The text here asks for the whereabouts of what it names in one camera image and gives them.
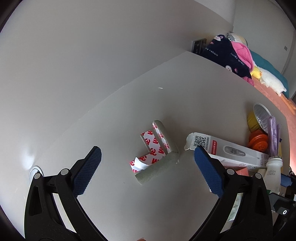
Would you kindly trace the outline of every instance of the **teal pillow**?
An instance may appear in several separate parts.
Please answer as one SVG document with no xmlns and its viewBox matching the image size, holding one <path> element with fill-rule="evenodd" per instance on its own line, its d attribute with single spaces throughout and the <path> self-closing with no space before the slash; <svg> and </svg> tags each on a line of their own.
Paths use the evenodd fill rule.
<svg viewBox="0 0 296 241">
<path fill-rule="evenodd" d="M 268 70 L 270 73 L 272 73 L 275 77 L 277 77 L 282 83 L 283 86 L 287 89 L 286 92 L 283 92 L 284 96 L 289 98 L 289 87 L 288 87 L 288 81 L 287 79 L 276 69 L 273 67 L 271 63 L 269 63 L 266 59 L 262 58 L 259 54 L 251 51 L 252 58 L 256 65 L 259 67 Z"/>
</svg>

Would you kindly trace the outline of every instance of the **navy blanket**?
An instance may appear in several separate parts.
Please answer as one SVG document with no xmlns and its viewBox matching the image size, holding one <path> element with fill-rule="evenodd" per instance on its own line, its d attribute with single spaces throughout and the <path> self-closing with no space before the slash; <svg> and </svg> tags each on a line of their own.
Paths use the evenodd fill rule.
<svg viewBox="0 0 296 241">
<path fill-rule="evenodd" d="M 224 35 L 218 35 L 213 38 L 200 55 L 225 67 L 239 77 L 247 76 L 251 79 L 249 67 L 239 59 L 230 40 Z"/>
</svg>

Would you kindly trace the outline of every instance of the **white plush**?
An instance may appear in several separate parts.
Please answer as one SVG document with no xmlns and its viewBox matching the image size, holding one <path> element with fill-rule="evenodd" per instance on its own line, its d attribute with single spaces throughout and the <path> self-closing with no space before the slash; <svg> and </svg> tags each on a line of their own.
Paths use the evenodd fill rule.
<svg viewBox="0 0 296 241">
<path fill-rule="evenodd" d="M 275 77 L 272 73 L 268 70 L 258 67 L 259 70 L 262 72 L 262 76 L 260 79 L 260 83 L 265 85 L 266 87 L 272 88 L 274 92 L 281 96 L 281 92 L 286 92 L 286 88 L 283 86 L 282 82 Z"/>
</svg>

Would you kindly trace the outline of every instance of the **purple plastic bag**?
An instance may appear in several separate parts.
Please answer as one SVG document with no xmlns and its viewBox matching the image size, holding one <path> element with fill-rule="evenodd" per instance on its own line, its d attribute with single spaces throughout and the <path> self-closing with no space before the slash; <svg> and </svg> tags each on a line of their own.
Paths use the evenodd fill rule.
<svg viewBox="0 0 296 241">
<path fill-rule="evenodd" d="M 268 149 L 269 157 L 278 155 L 279 148 L 279 125 L 276 125 L 276 118 L 274 116 L 268 117 Z"/>
</svg>

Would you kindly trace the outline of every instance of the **bottle label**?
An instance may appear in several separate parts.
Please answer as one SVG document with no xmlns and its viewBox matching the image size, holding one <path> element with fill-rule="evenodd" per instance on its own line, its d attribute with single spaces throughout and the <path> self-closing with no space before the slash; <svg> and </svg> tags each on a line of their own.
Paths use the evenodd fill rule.
<svg viewBox="0 0 296 241">
<path fill-rule="evenodd" d="M 275 170 L 269 170 L 267 171 L 266 175 L 275 175 L 276 174 L 276 171 Z"/>
</svg>

